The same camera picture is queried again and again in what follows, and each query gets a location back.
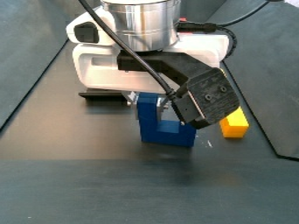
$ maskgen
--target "orange block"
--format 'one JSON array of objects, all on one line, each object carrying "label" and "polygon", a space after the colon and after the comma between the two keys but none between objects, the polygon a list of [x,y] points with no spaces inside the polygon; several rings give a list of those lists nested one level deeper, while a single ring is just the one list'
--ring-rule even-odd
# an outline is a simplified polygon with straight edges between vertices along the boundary
[{"label": "orange block", "polygon": [[248,120],[240,107],[219,122],[219,126],[224,137],[241,138],[245,135]]}]

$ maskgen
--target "toy block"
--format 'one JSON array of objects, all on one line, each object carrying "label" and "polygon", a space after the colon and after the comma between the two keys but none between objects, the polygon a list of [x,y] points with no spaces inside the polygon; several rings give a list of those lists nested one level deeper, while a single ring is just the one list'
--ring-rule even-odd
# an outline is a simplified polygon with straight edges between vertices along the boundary
[{"label": "toy block", "polygon": [[241,138],[245,135],[248,130],[248,120],[240,107],[221,119],[219,126],[224,137]]}]

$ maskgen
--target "black wall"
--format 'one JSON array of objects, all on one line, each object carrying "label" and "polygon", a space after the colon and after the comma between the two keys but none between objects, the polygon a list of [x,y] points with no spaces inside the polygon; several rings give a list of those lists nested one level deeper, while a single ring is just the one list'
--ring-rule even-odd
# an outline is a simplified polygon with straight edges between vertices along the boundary
[{"label": "black wall", "polygon": [[[228,0],[209,21],[229,21],[263,2]],[[299,9],[271,3],[229,29],[237,50],[228,69],[276,153],[299,158]]]}]

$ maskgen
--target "black cable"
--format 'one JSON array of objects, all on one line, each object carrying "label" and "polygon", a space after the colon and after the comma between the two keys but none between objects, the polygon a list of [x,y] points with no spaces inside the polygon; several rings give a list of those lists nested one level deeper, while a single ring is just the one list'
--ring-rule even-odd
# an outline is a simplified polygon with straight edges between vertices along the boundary
[{"label": "black cable", "polygon": [[233,33],[233,31],[231,31],[228,28],[217,26],[217,30],[221,31],[221,32],[225,32],[231,36],[231,39],[232,39],[232,46],[231,46],[229,51],[225,55],[225,58],[227,58],[229,55],[232,55],[232,53],[235,52],[235,50],[237,48],[237,43],[239,43],[237,36]]},{"label": "black cable", "polygon": [[229,25],[233,25],[233,24],[239,23],[240,21],[243,21],[244,19],[251,17],[253,14],[256,14],[269,4],[269,2],[272,2],[272,1],[265,1],[247,15],[244,15],[243,17],[227,22],[225,24],[217,24],[217,26],[227,27]]},{"label": "black cable", "polygon": [[91,17],[93,18],[93,20],[96,21],[96,23],[100,26],[100,28],[103,29],[103,31],[107,33],[107,35],[115,40],[115,42],[117,43],[117,45],[124,49],[125,53],[141,65],[143,69],[153,76],[155,80],[157,81],[157,83],[163,87],[163,90],[165,92],[165,95],[168,96],[169,100],[172,100],[173,97],[175,97],[175,91],[172,90],[172,88],[169,87],[169,85],[167,84],[167,82],[164,81],[164,79],[160,76],[160,74],[144,62],[144,60],[139,57],[139,55],[135,53],[135,51],[128,47],[128,45],[123,42],[123,40],[119,38],[119,36],[113,33],[113,31],[109,29],[109,27],[107,26],[107,24],[100,19],[100,17],[96,14],[96,12],[91,9],[87,1],[85,0],[79,0],[79,2],[81,4],[81,6],[84,7],[84,9],[87,10],[87,12],[91,15]]}]

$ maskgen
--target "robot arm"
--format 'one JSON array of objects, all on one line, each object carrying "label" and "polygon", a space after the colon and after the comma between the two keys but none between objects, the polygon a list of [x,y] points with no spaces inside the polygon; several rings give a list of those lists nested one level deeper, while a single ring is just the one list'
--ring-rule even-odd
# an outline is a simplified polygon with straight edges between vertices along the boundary
[{"label": "robot arm", "polygon": [[[237,109],[239,99],[220,69],[207,66],[185,53],[156,51],[168,47],[168,45],[177,41],[177,35],[176,33],[173,35],[173,32],[179,19],[176,19],[179,0],[163,2],[147,0],[143,7],[140,7],[140,3],[127,5],[125,2],[124,5],[121,2],[116,3],[116,0],[105,0],[104,8],[111,9],[111,14],[115,13],[113,7],[119,7],[117,11],[121,11],[121,9],[131,9],[133,12],[132,14],[132,12],[127,11],[120,15],[112,16],[113,19],[111,18],[107,23],[101,20],[103,16],[100,15],[99,17],[85,1],[80,0],[80,2],[93,20],[85,15],[85,21],[83,21],[83,19],[69,24],[66,29],[68,34],[72,37],[75,36],[76,41],[84,42],[85,38],[80,36],[80,29],[87,29],[88,23],[88,28],[93,31],[88,34],[87,40],[89,40],[89,42],[84,43],[97,46],[100,46],[100,35],[97,35],[97,31],[104,31],[108,34],[125,51],[116,57],[117,69],[124,71],[147,71],[153,76],[164,89],[165,95],[172,102],[175,113],[183,123],[189,123],[193,128],[200,129],[216,123]],[[172,16],[163,20],[164,23],[159,24],[161,28],[160,30],[157,29],[159,32],[147,29],[145,27],[152,27],[151,21],[145,21],[145,19],[149,19],[147,15],[151,15],[153,11],[155,13],[159,11],[159,15],[161,16],[165,10],[171,11]],[[120,18],[124,15],[125,25],[132,28],[129,35],[127,31],[119,30],[121,21],[124,20]],[[163,73],[179,84],[180,87],[176,92],[171,89],[159,73]]]}]

